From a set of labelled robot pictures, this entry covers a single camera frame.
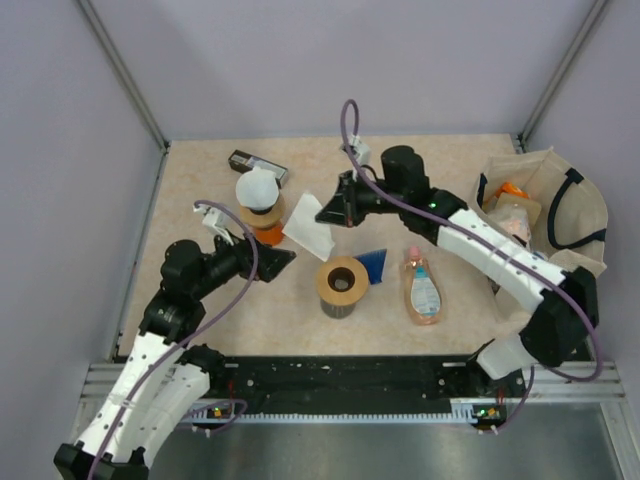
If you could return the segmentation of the wooden ring dripper holder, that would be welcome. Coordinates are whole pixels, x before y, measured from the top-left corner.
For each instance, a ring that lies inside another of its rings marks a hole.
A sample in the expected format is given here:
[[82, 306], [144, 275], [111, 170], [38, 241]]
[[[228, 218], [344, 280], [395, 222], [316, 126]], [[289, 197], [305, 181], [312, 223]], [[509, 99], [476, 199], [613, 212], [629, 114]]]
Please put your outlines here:
[[240, 219], [247, 225], [257, 229], [270, 229], [281, 221], [285, 214], [286, 204], [284, 196], [280, 194], [275, 204], [266, 213], [255, 213], [251, 209], [240, 206]]

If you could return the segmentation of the white paper coffee filter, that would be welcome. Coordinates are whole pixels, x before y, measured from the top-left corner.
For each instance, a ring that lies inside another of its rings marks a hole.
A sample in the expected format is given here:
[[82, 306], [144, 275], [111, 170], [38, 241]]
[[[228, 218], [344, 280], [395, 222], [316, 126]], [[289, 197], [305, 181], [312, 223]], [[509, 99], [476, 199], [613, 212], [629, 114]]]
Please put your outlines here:
[[245, 208], [262, 211], [273, 207], [279, 197], [275, 173], [255, 168], [242, 174], [236, 183], [235, 194]]

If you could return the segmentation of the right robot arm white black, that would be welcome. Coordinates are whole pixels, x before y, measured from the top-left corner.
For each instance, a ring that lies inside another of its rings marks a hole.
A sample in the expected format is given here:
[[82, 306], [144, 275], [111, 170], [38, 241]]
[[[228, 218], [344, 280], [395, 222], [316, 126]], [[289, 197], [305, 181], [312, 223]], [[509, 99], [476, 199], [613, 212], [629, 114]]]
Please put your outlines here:
[[596, 280], [583, 267], [566, 270], [529, 252], [482, 219], [464, 200], [431, 186], [415, 150], [399, 145], [381, 156], [383, 176], [370, 179], [343, 144], [352, 168], [339, 176], [319, 223], [354, 228], [369, 214], [396, 214], [406, 228], [466, 261], [508, 292], [529, 314], [520, 331], [492, 340], [475, 354], [466, 380], [487, 396], [508, 374], [540, 364], [557, 370], [598, 325]]

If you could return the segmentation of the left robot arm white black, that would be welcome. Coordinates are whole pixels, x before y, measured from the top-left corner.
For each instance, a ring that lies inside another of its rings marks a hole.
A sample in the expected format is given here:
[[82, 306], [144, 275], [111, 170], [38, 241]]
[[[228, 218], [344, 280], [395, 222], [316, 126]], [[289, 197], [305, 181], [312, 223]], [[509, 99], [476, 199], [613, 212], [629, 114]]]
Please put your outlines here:
[[248, 236], [214, 238], [204, 253], [192, 240], [170, 245], [160, 288], [146, 307], [129, 357], [103, 405], [54, 465], [64, 479], [146, 479], [188, 409], [226, 387], [222, 355], [189, 343], [205, 316], [203, 299], [235, 277], [268, 283], [296, 257]]

